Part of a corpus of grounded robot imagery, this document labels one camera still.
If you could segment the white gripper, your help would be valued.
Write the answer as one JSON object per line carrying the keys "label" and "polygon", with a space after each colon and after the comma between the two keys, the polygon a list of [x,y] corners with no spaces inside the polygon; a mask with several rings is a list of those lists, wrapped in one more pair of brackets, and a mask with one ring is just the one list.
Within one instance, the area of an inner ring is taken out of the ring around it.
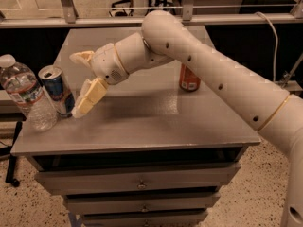
{"label": "white gripper", "polygon": [[72,110],[72,115],[75,118],[87,115],[105,97],[108,84],[116,85],[129,77],[122,66],[116,47],[112,43],[104,45],[96,52],[73,53],[69,56],[69,59],[75,64],[82,64],[89,69],[92,68],[98,77],[93,80],[87,79],[83,83],[80,95]]}

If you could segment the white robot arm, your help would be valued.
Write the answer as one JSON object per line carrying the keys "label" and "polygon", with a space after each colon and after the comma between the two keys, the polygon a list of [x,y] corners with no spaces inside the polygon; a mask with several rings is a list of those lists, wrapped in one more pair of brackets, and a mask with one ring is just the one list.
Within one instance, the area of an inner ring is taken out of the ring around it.
{"label": "white robot arm", "polygon": [[141,31],[97,51],[70,56],[95,75],[81,88],[72,114],[86,115],[110,85],[130,74],[178,60],[290,161],[281,227],[303,227],[303,99],[200,42],[163,10],[150,12]]}

